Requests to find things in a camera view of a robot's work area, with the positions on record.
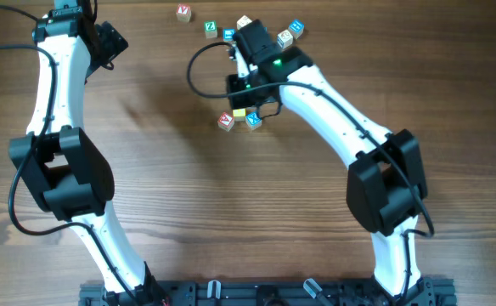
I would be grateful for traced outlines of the white blue side block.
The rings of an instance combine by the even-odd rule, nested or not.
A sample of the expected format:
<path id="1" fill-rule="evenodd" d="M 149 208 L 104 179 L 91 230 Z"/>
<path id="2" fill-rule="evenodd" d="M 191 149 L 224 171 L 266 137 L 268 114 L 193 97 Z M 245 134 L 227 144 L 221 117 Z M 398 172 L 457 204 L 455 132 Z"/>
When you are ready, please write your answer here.
<path id="1" fill-rule="evenodd" d="M 277 35 L 277 44 L 281 49 L 288 48 L 294 41 L 294 37 L 289 30 L 283 30 Z"/>

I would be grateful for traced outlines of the blue X letter block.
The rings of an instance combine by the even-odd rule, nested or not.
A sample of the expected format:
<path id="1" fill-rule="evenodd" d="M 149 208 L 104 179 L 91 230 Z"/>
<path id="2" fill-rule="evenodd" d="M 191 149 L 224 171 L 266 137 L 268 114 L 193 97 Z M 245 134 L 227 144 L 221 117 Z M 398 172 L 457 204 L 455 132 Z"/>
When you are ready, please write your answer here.
<path id="1" fill-rule="evenodd" d="M 262 125 L 262 119 L 258 116 L 256 112 L 252 112 L 245 116 L 245 123 L 250 130 L 255 130 Z"/>

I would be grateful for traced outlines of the yellow S letter block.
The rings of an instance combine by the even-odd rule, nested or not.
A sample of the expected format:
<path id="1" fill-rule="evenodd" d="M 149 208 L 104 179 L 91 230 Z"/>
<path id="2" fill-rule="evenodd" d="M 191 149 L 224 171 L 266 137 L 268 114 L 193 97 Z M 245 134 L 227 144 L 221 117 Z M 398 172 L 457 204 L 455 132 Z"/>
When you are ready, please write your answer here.
<path id="1" fill-rule="evenodd" d="M 233 110 L 233 116 L 235 122 L 244 122 L 246 117 L 246 109 Z"/>

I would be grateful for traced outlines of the red A letter block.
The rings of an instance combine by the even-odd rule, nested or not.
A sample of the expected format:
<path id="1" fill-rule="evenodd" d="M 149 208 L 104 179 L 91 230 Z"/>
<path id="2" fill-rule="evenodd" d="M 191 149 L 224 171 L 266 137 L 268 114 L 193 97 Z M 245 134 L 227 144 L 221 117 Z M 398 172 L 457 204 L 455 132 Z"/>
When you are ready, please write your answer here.
<path id="1" fill-rule="evenodd" d="M 235 119 L 232 115 L 228 114 L 227 112 L 223 112 L 222 115 L 217 120 L 217 125 L 225 130 L 225 131 L 230 131 L 232 127 L 234 126 Z"/>

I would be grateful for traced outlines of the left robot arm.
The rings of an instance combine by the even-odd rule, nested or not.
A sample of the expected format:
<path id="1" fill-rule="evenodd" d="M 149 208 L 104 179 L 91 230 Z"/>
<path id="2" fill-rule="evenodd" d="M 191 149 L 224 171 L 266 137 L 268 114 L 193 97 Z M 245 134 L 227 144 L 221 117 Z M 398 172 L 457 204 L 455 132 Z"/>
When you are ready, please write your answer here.
<path id="1" fill-rule="evenodd" d="M 110 164 L 84 131 L 87 79 L 127 41 L 104 22 L 92 1 L 57 1 L 32 32 L 39 53 L 37 102 L 26 135 L 8 153 L 38 207 L 72 229 L 104 278 L 108 305 L 166 305 L 169 298 L 127 239 L 113 206 Z"/>

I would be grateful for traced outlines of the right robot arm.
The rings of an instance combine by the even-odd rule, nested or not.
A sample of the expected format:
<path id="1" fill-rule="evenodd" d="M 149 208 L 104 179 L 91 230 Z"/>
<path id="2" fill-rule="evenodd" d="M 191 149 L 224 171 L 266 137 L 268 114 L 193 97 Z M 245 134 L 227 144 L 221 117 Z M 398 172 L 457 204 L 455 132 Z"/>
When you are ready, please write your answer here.
<path id="1" fill-rule="evenodd" d="M 238 72 L 227 79 L 234 108 L 276 101 L 307 122 L 347 168 L 347 205 L 371 234 L 374 278 L 396 305 L 414 299 L 421 278 L 414 243 L 419 216 L 427 211 L 426 179 L 418 140 L 408 130 L 392 133 L 352 106 L 298 47 L 282 49 L 260 20 L 234 35 Z"/>

